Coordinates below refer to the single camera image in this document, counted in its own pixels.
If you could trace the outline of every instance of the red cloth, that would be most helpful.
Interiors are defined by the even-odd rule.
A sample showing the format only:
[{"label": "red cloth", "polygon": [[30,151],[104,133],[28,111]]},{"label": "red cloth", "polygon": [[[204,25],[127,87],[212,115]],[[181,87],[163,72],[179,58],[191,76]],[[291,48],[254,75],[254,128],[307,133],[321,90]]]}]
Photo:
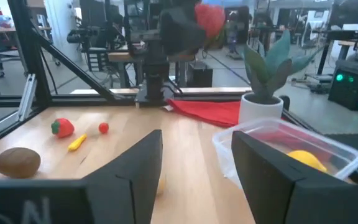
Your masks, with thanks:
[{"label": "red cloth", "polygon": [[197,24],[206,31],[207,39],[216,37],[224,25],[224,9],[221,6],[198,3],[195,12]]},{"label": "red cloth", "polygon": [[191,118],[230,128],[238,124],[240,101],[213,103],[200,101],[167,100],[175,112]]}]

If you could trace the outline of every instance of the red towel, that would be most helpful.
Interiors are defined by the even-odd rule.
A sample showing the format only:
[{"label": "red towel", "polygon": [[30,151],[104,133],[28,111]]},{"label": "red towel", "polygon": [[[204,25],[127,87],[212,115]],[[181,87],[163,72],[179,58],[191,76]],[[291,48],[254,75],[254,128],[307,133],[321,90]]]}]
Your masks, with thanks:
[{"label": "red towel", "polygon": [[167,100],[176,113],[205,121],[222,128],[229,128],[239,122],[240,101],[237,102],[200,102]]}]

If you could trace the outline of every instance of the white pot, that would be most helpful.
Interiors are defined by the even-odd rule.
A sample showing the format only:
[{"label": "white pot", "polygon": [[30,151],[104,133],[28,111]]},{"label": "white pot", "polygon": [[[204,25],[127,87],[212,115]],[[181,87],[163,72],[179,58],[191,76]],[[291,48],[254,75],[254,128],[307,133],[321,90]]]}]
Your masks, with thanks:
[{"label": "white pot", "polygon": [[252,102],[254,93],[246,93],[241,96],[239,124],[259,118],[281,118],[284,102],[281,98],[273,96],[269,104]]}]

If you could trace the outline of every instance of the small red tomato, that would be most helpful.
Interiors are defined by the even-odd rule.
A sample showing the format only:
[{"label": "small red tomato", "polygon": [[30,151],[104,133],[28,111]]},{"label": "small red tomato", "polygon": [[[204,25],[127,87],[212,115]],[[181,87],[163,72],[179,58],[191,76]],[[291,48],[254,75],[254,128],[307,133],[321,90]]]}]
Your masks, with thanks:
[{"label": "small red tomato", "polygon": [[106,134],[109,131],[109,124],[108,123],[99,124],[99,131],[102,134]]}]

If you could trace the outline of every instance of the clear plastic box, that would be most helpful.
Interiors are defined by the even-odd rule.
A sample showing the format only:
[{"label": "clear plastic box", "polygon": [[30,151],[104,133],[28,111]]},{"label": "clear plastic box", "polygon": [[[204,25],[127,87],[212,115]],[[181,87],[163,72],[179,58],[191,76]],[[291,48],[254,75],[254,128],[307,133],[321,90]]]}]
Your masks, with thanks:
[{"label": "clear plastic box", "polygon": [[223,175],[240,188],[231,152],[231,138],[235,130],[243,131],[285,154],[294,150],[308,151],[327,168],[329,175],[341,180],[358,168],[358,150],[350,146],[280,119],[258,119],[224,130],[212,138]]}]

